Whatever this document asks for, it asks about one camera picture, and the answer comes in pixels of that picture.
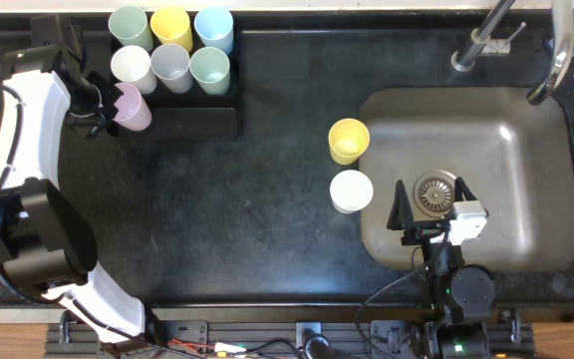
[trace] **wooden floor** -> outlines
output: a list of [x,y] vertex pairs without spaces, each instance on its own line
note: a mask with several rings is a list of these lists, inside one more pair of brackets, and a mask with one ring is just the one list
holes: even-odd
[[[533,325],[538,352],[545,357],[574,359],[574,323]],[[0,324],[0,359],[43,358],[46,324]]]

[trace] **purple cup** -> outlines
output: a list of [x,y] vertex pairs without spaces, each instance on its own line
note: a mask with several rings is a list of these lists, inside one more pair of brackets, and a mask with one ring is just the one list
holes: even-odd
[[124,93],[115,102],[115,122],[128,130],[142,131],[151,123],[151,112],[139,89],[128,83],[115,84]]

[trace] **chrome faucet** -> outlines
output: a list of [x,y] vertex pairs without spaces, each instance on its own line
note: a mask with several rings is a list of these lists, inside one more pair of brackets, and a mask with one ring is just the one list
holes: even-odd
[[[470,71],[478,56],[507,55],[510,51],[510,41],[492,40],[490,34],[499,21],[506,15],[515,0],[500,0],[490,11],[479,28],[473,29],[464,45],[464,49],[451,56],[451,63],[458,71]],[[528,93],[526,100],[531,105],[539,105],[548,98],[559,86],[568,71],[574,51],[574,21],[573,5],[570,0],[551,0],[555,48],[550,70],[543,83]]]

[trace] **stainless steel sink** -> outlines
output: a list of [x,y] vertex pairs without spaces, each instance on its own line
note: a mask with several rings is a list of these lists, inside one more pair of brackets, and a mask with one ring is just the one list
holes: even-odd
[[[412,247],[386,229],[396,180],[418,219],[445,212],[452,176],[463,177],[489,212],[464,259],[496,270],[563,270],[574,261],[574,168],[566,117],[552,99],[540,106],[527,89],[386,89],[360,111],[371,143],[360,171],[374,184],[362,211],[370,254],[411,267]],[[422,262],[417,254],[416,263]]]

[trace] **faucet handle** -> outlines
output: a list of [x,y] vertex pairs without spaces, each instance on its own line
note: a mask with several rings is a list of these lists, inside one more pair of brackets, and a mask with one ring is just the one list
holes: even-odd
[[480,56],[506,56],[510,53],[510,42],[526,27],[522,22],[517,30],[513,32],[508,39],[491,39],[482,49]]

